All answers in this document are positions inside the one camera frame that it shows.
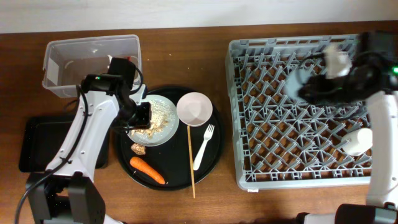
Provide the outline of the cream cup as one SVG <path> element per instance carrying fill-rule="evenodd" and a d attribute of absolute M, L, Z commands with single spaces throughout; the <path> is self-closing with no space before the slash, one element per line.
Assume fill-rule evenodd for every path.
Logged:
<path fill-rule="evenodd" d="M 344 135 L 341 139 L 343 150 L 351 156 L 360 156 L 373 146 L 373 132 L 361 128 Z"/>

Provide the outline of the grey plate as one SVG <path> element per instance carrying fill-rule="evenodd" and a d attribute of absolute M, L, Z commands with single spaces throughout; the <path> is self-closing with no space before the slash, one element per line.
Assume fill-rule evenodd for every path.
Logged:
<path fill-rule="evenodd" d="M 144 102 L 150 103 L 150 128 L 131 130 L 127 136 L 133 142 L 147 147 L 166 143 L 176 133 L 179 125 L 175 104 L 160 95 L 147 95 Z"/>

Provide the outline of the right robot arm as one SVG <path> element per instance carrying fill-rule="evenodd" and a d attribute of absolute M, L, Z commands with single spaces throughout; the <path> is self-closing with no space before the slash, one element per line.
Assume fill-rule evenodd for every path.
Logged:
<path fill-rule="evenodd" d="M 297 96 L 321 106 L 365 101 L 373 132 L 373 166 L 364 205 L 344 203 L 335 213 L 299 213 L 296 223 L 397 223 L 397 59 L 395 35 L 358 35 L 353 58 L 329 45 L 297 66 Z"/>

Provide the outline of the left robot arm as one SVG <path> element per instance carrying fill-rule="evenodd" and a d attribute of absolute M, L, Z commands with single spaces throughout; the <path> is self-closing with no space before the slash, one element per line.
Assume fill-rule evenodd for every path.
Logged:
<path fill-rule="evenodd" d="M 128 133 L 150 127 L 141 71 L 128 59 L 113 57 L 106 73 L 89 74 L 77 85 L 79 103 L 66 138 L 44 172 L 33 172 L 16 210 L 28 200 L 35 223 L 116 223 L 94 185 L 96 162 L 110 128 Z"/>

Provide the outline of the pink bowl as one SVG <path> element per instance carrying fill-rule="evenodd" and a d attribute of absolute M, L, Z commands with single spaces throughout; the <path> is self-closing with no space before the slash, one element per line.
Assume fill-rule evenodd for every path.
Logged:
<path fill-rule="evenodd" d="M 213 104 L 210 99 L 199 92 L 183 95 L 177 102 L 177 116 L 188 126 L 198 127 L 211 117 Z"/>

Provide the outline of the rice and peanut scraps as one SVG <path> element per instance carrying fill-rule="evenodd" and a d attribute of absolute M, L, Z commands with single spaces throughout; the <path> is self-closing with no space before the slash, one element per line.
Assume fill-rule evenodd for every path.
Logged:
<path fill-rule="evenodd" d="M 149 129 L 136 129 L 130 132 L 130 137 L 142 139 L 159 138 L 175 121 L 174 104 L 168 99 L 158 97 L 149 99 L 151 105 L 151 119 Z"/>

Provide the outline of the blue cup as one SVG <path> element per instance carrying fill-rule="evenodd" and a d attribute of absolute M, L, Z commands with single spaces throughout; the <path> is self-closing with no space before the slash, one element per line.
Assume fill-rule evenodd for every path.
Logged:
<path fill-rule="evenodd" d="M 285 79 L 284 94 L 287 95 L 291 100 L 306 103 L 306 101 L 299 97 L 298 91 L 301 89 L 308 79 L 311 77 L 311 73 L 304 69 L 295 69 Z"/>

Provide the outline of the white tissue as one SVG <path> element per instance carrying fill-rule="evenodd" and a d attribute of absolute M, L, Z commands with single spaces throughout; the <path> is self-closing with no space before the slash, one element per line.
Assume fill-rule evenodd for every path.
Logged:
<path fill-rule="evenodd" d="M 113 57 L 112 57 L 111 55 L 107 55 L 107 56 L 108 56 L 108 59 L 109 59 L 109 64 L 108 64 L 108 67 L 107 67 L 107 68 L 109 68 L 110 63 L 111 63 Z"/>

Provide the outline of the white plastic fork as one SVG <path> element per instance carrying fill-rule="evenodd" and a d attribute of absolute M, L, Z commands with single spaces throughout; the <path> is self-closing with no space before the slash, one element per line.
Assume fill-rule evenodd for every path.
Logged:
<path fill-rule="evenodd" d="M 208 127 L 206 128 L 206 131 L 203 135 L 203 142 L 199 148 L 199 151 L 195 157 L 195 160 L 193 161 L 193 170 L 198 170 L 200 168 L 200 164 L 203 159 L 206 145 L 207 145 L 208 141 L 212 138 L 214 129 L 215 129 L 215 126 L 212 124 L 209 124 Z"/>

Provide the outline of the wooden chopstick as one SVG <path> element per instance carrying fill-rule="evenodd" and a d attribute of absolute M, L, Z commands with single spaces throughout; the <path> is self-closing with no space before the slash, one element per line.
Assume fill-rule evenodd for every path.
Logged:
<path fill-rule="evenodd" d="M 187 126 L 187 138 L 188 138 L 188 152 L 189 152 L 189 160 L 190 160 L 190 176 L 191 176 L 191 183 L 192 183 L 192 194 L 193 198 L 196 198 L 195 194 L 195 176 L 193 170 L 193 153 L 192 153 L 192 141 L 191 141 L 191 133 L 190 133 L 190 126 Z"/>

